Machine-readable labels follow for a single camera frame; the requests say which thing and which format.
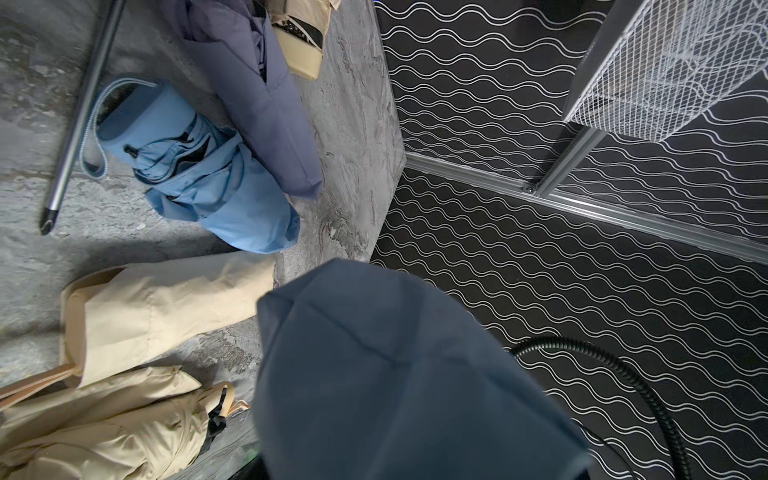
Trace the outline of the light blue umbrella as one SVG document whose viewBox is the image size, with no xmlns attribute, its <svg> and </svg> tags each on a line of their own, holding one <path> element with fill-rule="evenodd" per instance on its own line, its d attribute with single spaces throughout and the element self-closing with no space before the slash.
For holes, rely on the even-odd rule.
<svg viewBox="0 0 768 480">
<path fill-rule="evenodd" d="M 254 399 L 273 479 L 580 479 L 571 420 L 473 316 L 335 259 L 263 295 Z"/>
</svg>

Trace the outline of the beige umbrella with wooden handle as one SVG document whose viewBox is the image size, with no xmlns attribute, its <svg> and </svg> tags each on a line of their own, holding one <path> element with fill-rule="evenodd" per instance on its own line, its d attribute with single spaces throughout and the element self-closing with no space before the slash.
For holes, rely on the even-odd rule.
<svg viewBox="0 0 768 480">
<path fill-rule="evenodd" d="M 167 479 L 248 410 L 235 387 L 146 367 L 25 400 L 1 414 L 4 479 Z"/>
</svg>

